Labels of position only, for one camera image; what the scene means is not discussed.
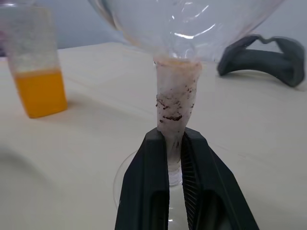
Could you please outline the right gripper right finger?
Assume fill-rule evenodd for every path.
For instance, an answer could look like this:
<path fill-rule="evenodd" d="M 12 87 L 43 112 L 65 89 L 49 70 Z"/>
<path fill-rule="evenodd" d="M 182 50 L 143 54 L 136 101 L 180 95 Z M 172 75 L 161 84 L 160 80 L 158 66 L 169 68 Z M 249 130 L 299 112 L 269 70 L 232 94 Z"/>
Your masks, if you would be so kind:
<path fill-rule="evenodd" d="M 260 230 L 231 170 L 190 128 L 182 139 L 181 169 L 189 230 Z"/>

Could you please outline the grey curved pad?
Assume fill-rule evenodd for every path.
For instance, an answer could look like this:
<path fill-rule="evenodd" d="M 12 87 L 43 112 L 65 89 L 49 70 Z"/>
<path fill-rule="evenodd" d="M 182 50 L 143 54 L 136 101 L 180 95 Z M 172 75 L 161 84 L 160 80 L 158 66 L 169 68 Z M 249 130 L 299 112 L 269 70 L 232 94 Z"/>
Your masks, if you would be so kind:
<path fill-rule="evenodd" d="M 257 40 L 264 45 L 275 42 L 281 52 L 248 49 Z M 295 88 L 305 79 L 305 49 L 287 37 L 265 39 L 258 34 L 248 35 L 229 45 L 217 66 L 220 76 L 240 70 L 264 72 Z"/>

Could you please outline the orange juice bottle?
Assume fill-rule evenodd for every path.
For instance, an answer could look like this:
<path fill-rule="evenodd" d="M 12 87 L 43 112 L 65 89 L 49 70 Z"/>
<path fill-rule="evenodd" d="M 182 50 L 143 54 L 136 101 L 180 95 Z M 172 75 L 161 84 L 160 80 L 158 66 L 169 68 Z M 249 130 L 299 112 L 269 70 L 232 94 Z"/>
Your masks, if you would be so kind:
<path fill-rule="evenodd" d="M 50 11 L 35 0 L 0 0 L 0 45 L 29 118 L 67 109 Z"/>

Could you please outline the clear plastic wine glass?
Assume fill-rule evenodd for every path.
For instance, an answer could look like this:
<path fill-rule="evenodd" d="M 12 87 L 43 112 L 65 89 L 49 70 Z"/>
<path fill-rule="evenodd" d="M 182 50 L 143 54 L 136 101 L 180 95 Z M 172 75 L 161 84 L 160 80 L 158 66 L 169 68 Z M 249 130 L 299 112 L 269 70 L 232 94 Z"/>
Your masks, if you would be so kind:
<path fill-rule="evenodd" d="M 133 46 L 151 53 L 157 77 L 157 127 L 165 139 L 169 188 L 182 185 L 181 146 L 193 110 L 202 58 L 265 21 L 284 0 L 88 0 Z"/>

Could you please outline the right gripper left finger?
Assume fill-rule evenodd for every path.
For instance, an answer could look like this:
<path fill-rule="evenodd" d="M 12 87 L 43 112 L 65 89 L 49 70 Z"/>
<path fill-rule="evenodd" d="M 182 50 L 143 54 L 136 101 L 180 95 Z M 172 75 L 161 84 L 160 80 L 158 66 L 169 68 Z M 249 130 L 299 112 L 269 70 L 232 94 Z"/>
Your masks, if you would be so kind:
<path fill-rule="evenodd" d="M 168 230 L 169 178 L 164 136 L 149 131 L 122 182 L 115 230 Z"/>

